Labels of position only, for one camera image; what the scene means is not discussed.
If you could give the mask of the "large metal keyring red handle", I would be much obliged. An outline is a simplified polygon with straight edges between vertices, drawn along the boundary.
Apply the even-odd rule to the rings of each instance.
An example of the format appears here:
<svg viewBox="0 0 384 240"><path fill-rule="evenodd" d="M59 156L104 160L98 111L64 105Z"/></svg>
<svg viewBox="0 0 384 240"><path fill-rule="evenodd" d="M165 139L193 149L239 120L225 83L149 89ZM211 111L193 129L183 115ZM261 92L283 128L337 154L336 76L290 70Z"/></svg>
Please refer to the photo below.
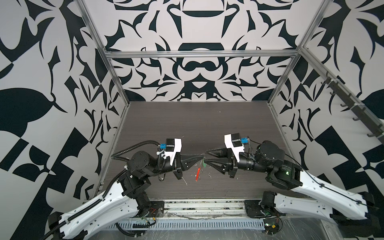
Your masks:
<svg viewBox="0 0 384 240"><path fill-rule="evenodd" d="M202 161L205 160L205 159L206 159L206 157L202 157L200 162L198 162L198 164L197 164L197 173L196 173L196 177L195 177L196 182L198 182L200 180L200 175L201 175L201 173L202 173L202 171L204 169L204 167L202 165Z"/></svg>

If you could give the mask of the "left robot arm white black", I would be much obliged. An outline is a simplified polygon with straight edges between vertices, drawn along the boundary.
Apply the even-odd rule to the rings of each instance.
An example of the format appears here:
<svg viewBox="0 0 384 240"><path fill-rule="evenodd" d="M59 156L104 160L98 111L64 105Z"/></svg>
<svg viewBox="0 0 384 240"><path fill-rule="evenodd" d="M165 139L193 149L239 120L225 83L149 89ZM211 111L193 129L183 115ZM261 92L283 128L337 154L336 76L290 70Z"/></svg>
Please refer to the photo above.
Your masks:
<svg viewBox="0 0 384 240"><path fill-rule="evenodd" d="M174 157L172 162L163 153L155 158L145 151L136 152L101 194L72 211L51 214L49 231L41 239L88 240L121 220L145 217L152 207L146 193L151 185L150 177L174 173L180 180L183 172L201 161L204 155L176 152Z"/></svg>

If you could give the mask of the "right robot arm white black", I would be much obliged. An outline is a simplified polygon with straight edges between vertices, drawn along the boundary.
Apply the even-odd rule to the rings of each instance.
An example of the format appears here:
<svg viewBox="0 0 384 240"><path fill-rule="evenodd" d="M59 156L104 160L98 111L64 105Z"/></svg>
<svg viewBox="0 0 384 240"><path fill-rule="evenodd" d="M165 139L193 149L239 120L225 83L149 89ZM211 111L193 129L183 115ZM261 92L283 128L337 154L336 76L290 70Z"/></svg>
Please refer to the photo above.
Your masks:
<svg viewBox="0 0 384 240"><path fill-rule="evenodd" d="M368 192L352 193L327 183L285 160L286 154L271 141L264 141L255 150L245 151L243 140L229 142L223 149L208 150L213 156L206 160L220 173L234 178L237 171L266 174L272 186L303 194L307 199L292 198L265 191L257 207L257 216L277 214L307 215L337 224L356 235L360 231L380 230L380 220L374 214L375 201Z"/></svg>

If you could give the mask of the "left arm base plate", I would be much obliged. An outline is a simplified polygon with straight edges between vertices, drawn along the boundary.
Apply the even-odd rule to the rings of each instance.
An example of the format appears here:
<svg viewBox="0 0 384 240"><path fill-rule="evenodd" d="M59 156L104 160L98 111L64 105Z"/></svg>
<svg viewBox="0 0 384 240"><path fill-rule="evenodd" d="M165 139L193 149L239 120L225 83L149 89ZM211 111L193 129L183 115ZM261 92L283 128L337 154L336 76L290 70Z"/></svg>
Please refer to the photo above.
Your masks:
<svg viewBox="0 0 384 240"><path fill-rule="evenodd" d="M164 201L151 201L151 206L145 215L146 218L160 217L164 214L165 202Z"/></svg>

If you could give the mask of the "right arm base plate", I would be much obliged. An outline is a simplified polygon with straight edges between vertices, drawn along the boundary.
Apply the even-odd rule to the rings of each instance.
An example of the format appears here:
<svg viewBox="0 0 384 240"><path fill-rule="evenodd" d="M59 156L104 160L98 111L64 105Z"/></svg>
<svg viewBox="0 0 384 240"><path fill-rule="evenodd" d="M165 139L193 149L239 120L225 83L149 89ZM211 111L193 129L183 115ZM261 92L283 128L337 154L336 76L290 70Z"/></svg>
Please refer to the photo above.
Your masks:
<svg viewBox="0 0 384 240"><path fill-rule="evenodd" d="M274 217L275 213L272 210L264 209L261 204L261 200L245 200L245 210L249 218L263 219Z"/></svg>

